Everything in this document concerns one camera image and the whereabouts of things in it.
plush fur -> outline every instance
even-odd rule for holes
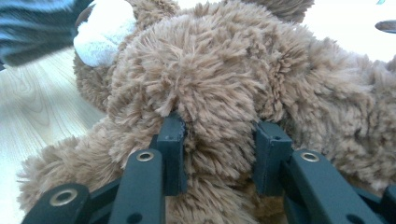
[[[137,28],[115,62],[75,60],[81,94],[107,116],[25,162],[22,208],[65,182],[94,190],[121,176],[171,111],[187,124],[188,192],[166,199],[168,223],[272,223],[282,213],[280,199],[259,198],[249,178],[259,119],[279,123],[295,149],[324,154],[360,186],[381,192],[396,182],[396,57],[370,62],[316,40],[295,23],[309,0],[191,10],[129,2]]]

teddy bear leg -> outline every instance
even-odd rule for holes
[[[118,178],[121,168],[108,155],[107,126],[103,119],[86,136],[65,139],[28,158],[19,174],[21,209],[28,212],[44,192],[65,183],[94,190]]]
[[[106,111],[107,97],[110,95],[112,68],[90,67],[76,54],[74,72],[81,96],[102,111]]]

teddy bear ear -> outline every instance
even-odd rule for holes
[[[270,10],[282,21],[302,22],[305,12],[314,5],[314,0],[242,0],[256,3]]]
[[[136,28],[144,30],[163,18],[174,16],[180,7],[172,0],[126,0],[134,9]]]

teddy bear arm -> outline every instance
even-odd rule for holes
[[[65,183],[95,190],[120,177],[119,164],[108,155],[113,145],[108,124],[102,119],[86,136],[65,139],[26,160],[19,174],[21,209],[28,212],[44,192]]]

wooden floor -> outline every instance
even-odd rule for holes
[[[21,223],[16,173],[41,148],[82,135],[104,114],[79,95],[74,51],[0,71],[0,223]]]

